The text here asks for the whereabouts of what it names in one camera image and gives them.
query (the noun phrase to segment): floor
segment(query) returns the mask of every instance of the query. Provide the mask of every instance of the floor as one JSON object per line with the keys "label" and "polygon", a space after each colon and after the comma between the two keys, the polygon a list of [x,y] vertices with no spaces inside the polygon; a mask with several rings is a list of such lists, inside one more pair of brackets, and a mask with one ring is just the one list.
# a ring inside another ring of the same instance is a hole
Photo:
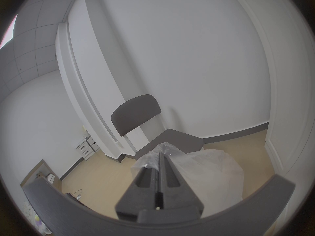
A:
{"label": "floor", "polygon": [[[220,149],[230,154],[242,167],[243,199],[261,187],[274,174],[264,148],[266,132],[267,130],[264,130],[248,136],[204,145],[204,149]],[[82,161],[62,181],[62,192],[74,194],[82,189],[80,198],[82,203],[100,214],[117,218],[114,207],[132,181],[130,167],[135,162],[134,159],[124,158],[119,164],[107,158],[99,150],[87,161]]]}

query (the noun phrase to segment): chair seat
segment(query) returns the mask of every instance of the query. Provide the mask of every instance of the chair seat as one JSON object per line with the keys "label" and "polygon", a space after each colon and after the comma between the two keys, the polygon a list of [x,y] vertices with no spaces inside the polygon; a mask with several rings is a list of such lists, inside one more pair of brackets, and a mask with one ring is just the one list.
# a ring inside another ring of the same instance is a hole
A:
{"label": "chair seat", "polygon": [[153,141],[148,143],[136,153],[136,160],[153,150],[158,144],[168,142],[185,154],[199,151],[203,147],[203,140],[199,137],[188,135],[174,129],[167,129]]}

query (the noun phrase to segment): white plastic sheet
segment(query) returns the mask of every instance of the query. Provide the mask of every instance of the white plastic sheet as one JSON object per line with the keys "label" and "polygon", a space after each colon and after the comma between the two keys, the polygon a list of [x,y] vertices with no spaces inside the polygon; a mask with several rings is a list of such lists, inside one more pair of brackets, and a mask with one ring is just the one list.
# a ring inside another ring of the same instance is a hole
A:
{"label": "white plastic sheet", "polygon": [[159,153],[167,154],[204,205],[201,217],[225,210],[242,200],[244,173],[238,163],[222,150],[206,149],[188,154],[162,143],[132,166],[135,177],[142,167],[158,170]]}

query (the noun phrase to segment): chair backrest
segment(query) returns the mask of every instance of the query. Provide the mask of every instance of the chair backrest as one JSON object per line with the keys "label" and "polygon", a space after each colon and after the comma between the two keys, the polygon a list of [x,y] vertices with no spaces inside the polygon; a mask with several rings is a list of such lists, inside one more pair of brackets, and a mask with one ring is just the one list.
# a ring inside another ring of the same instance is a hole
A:
{"label": "chair backrest", "polygon": [[121,136],[161,113],[156,99],[150,94],[132,98],[121,104],[111,116],[112,123]]}

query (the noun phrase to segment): gray chair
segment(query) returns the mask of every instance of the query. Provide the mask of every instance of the gray chair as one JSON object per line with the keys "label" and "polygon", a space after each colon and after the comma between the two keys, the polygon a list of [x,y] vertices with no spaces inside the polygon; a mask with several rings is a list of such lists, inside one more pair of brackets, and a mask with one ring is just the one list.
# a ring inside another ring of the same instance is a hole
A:
{"label": "gray chair", "polygon": [[[161,112],[161,108],[156,99],[150,94],[145,94],[121,104],[113,112],[111,120],[118,133],[123,137]],[[154,149],[158,144],[164,142],[173,144],[186,154],[199,151],[203,147],[203,140],[201,138],[173,129],[167,129],[136,152],[136,159],[138,160],[144,154]]]}

